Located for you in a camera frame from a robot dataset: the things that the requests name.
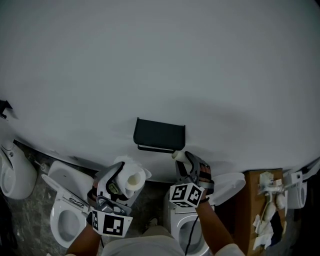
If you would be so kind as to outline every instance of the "cable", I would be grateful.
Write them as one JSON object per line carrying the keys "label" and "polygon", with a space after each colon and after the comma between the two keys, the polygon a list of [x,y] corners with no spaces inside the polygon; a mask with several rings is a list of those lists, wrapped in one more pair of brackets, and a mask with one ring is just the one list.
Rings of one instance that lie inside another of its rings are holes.
{"label": "cable", "polygon": [[189,246],[190,246],[190,244],[191,244],[192,233],[194,232],[194,228],[195,228],[195,225],[196,225],[196,223],[197,223],[198,218],[199,218],[199,216],[196,217],[196,219],[195,219],[195,221],[194,221],[194,223],[193,223],[193,225],[192,225],[191,232],[190,232],[190,236],[189,236],[189,242],[188,242],[188,245],[187,245],[186,248],[185,248],[185,253],[184,253],[184,255],[187,255],[187,253],[188,253],[188,249],[189,249]]}

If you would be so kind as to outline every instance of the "toilet bowl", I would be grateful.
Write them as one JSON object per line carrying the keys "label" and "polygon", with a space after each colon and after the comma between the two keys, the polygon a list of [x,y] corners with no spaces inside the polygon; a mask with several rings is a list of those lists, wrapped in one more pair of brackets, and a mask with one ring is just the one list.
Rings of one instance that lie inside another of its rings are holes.
{"label": "toilet bowl", "polygon": [[50,214],[50,227],[55,240],[69,248],[87,225],[86,218],[92,208],[87,193],[94,179],[62,162],[55,161],[44,181],[57,191]]}
{"label": "toilet bowl", "polygon": [[3,194],[12,199],[29,197],[35,187],[37,171],[23,151],[11,141],[0,148],[0,187]]}
{"label": "toilet bowl", "polygon": [[[213,210],[215,206],[233,197],[246,185],[243,173],[223,174],[213,177],[212,180],[214,181],[214,193],[209,196],[209,203]],[[163,225],[185,251],[192,226],[198,215],[193,207],[180,207],[169,202],[169,192],[166,193],[163,201]],[[202,235],[198,219],[193,229],[187,255],[204,256],[208,253],[209,247]]]}
{"label": "toilet bowl", "polygon": [[307,199],[307,183],[307,181],[300,181],[287,190],[288,209],[301,209],[305,206]]}

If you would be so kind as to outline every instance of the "curved white wall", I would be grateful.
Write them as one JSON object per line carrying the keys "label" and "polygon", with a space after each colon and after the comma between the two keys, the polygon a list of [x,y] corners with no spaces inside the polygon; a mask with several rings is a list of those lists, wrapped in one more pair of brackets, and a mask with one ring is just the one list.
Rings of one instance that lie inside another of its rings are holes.
{"label": "curved white wall", "polygon": [[320,154],[319,28],[312,0],[8,1],[0,99],[34,148],[128,154],[157,181],[175,165],[137,149],[137,117],[186,125],[217,174],[302,165]]}

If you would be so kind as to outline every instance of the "urinal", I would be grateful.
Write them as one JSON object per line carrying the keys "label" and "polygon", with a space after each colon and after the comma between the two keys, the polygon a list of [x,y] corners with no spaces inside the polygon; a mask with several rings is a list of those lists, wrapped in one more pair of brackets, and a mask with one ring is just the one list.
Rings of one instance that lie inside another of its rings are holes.
{"label": "urinal", "polygon": [[37,180],[37,171],[23,151],[11,141],[0,148],[0,187],[12,199],[25,199],[31,195]]}

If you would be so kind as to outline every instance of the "hand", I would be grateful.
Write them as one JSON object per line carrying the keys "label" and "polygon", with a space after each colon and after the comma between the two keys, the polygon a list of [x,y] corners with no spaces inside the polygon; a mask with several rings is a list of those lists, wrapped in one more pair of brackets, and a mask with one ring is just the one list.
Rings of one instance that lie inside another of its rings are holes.
{"label": "hand", "polygon": [[[210,174],[210,176],[211,176],[210,166],[205,166],[205,165],[203,165],[203,164],[200,164],[200,169],[201,169],[200,172]],[[208,183],[210,182],[209,179],[207,179],[207,178],[202,178],[202,177],[199,177],[199,181],[201,181],[201,182],[208,182]],[[201,200],[206,198],[207,191],[208,191],[207,188],[203,191],[202,196],[201,196]]]}
{"label": "hand", "polygon": [[[98,188],[98,182],[97,182],[96,180],[94,180],[94,182],[93,182],[93,184],[92,184],[92,187],[95,188],[95,189]],[[93,198],[94,200],[97,199],[97,195],[96,195],[96,194],[93,194],[93,193],[92,193],[91,195],[92,195],[92,198]]]}

